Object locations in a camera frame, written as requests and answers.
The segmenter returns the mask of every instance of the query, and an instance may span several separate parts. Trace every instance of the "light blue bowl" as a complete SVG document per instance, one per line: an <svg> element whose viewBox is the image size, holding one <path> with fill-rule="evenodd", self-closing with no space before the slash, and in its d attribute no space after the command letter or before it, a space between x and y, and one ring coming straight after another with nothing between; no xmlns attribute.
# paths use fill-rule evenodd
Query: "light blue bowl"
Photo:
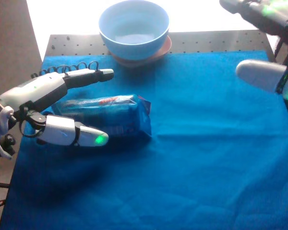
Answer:
<svg viewBox="0 0 288 230"><path fill-rule="evenodd" d="M102 40L114 55L143 60L154 55L168 35L168 14L160 6L129 0L107 8L99 19Z"/></svg>

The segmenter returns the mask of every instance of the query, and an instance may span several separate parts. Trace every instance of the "pink plate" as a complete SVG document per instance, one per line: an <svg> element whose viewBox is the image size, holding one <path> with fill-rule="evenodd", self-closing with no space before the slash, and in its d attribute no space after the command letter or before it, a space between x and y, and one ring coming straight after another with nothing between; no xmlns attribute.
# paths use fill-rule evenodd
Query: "pink plate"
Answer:
<svg viewBox="0 0 288 230"><path fill-rule="evenodd" d="M172 47L172 40L168 36L165 43L163 44L163 46L153 56L151 56L145 60L130 61L130 60L122 59L122 58L120 58L114 54L112 54L112 56L121 65L128 67L128 68L135 68L135 67L143 66L143 65L146 65L150 62L159 60L171 49L171 47Z"/></svg>

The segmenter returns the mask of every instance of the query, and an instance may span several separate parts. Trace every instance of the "gray floor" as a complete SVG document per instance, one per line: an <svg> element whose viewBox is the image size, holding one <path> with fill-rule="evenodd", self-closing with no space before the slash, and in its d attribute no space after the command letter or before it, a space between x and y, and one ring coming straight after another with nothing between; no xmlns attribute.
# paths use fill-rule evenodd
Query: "gray floor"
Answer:
<svg viewBox="0 0 288 230"><path fill-rule="evenodd" d="M0 94L30 79L40 69L41 59L32 28L26 0L0 0ZM15 135L18 150L20 135ZM12 161L0 158L0 182L9 183L17 156ZM0 200L7 189L0 189Z"/></svg>

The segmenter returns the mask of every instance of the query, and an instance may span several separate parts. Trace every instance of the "black coiled cable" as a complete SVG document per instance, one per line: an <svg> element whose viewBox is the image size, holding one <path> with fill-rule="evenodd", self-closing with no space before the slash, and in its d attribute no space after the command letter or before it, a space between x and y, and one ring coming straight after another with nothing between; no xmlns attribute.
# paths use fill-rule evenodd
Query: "black coiled cable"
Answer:
<svg viewBox="0 0 288 230"><path fill-rule="evenodd" d="M31 78L37 78L39 76L42 76L44 74L47 73L52 73L52 72L57 72L59 73L59 70L61 70L62 73L66 73L68 71L72 71L73 68L75 68L76 70L79 70L80 65L83 64L85 69L91 69L91 65L96 63L96 71L98 71L98 67L99 67L99 63L98 61L91 61L88 65L85 62L80 62L78 65L71 65L71 66L67 66L67 65L60 65L58 67L55 66L51 66L48 69L42 69L38 74L37 73L33 73L31 74Z"/></svg>

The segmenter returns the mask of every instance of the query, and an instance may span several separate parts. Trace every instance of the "plastic package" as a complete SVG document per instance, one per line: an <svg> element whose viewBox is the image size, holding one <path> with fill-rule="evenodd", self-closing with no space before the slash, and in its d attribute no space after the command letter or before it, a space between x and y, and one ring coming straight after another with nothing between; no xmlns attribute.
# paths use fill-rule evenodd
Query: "plastic package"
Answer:
<svg viewBox="0 0 288 230"><path fill-rule="evenodd" d="M151 103L135 94L58 102L52 109L56 115L96 127L109 137L151 136Z"/></svg>

